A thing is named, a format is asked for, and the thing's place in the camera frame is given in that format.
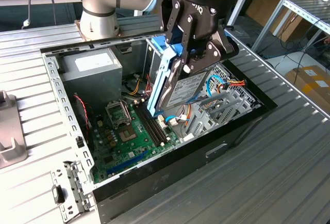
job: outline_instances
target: label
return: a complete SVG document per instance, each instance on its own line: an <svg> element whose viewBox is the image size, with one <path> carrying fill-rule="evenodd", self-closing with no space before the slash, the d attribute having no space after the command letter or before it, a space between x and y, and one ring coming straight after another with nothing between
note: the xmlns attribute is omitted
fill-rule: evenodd
<svg viewBox="0 0 330 224"><path fill-rule="evenodd" d="M170 100L167 103L167 107L191 99L205 74L206 72L178 81L172 92Z"/></svg>
<svg viewBox="0 0 330 224"><path fill-rule="evenodd" d="M315 81L320 87L329 87L325 81Z"/></svg>
<svg viewBox="0 0 330 224"><path fill-rule="evenodd" d="M309 76L316 76L317 74L313 70L305 70Z"/></svg>
<svg viewBox="0 0 330 224"><path fill-rule="evenodd" d="M87 71L95 68L100 68L108 65L112 65L113 61L107 53L98 55L86 56L75 60L75 63L80 72Z"/></svg>

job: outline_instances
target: gray plastic bracket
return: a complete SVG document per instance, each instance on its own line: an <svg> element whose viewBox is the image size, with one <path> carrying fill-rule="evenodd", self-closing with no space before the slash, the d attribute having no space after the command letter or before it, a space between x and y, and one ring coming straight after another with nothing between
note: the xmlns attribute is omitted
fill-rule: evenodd
<svg viewBox="0 0 330 224"><path fill-rule="evenodd" d="M26 158L27 151L15 96L0 91L0 169Z"/></svg>

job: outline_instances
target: metal workbench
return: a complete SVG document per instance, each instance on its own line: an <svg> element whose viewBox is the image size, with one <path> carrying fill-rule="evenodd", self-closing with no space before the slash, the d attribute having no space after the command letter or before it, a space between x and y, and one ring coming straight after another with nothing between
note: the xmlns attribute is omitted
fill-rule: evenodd
<svg viewBox="0 0 330 224"><path fill-rule="evenodd" d="M0 170L0 223L62 222L48 172L72 159L73 152L38 50L81 40L75 25L0 33L0 88L18 98L29 154L27 160ZM239 47L232 62L278 108L241 145L113 223L326 223L330 219L329 116L247 47ZM98 214L91 212L74 223L99 223Z"/></svg>

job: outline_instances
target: metal shelf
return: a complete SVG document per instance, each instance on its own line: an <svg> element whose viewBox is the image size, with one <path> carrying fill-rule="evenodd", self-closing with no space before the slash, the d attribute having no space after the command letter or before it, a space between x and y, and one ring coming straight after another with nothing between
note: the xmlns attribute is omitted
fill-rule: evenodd
<svg viewBox="0 0 330 224"><path fill-rule="evenodd" d="M287 22L291 12L298 14L317 28L330 35L330 4L323 0L280 0L273 14L264 26L257 40L252 46L252 51L257 51L265 35L269 31L283 7L289 11L285 14L273 35L277 35L282 26Z"/></svg>

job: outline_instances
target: yellow cable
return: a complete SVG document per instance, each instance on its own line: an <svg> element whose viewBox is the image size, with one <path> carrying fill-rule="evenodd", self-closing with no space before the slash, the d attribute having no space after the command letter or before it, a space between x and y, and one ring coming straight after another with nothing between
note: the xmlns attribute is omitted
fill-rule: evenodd
<svg viewBox="0 0 330 224"><path fill-rule="evenodd" d="M233 84L239 84L239 83L244 83L244 81L227 81L229 83L233 83Z"/></svg>
<svg viewBox="0 0 330 224"><path fill-rule="evenodd" d="M136 84L136 88L135 88L135 90L133 91L133 92L131 92L131 93L129 93L129 95L131 95L131 96L133 96L133 95L135 95L138 91L139 91L139 85L140 85L140 82L141 82L142 80L138 80L138 82L137 82L137 84Z"/></svg>

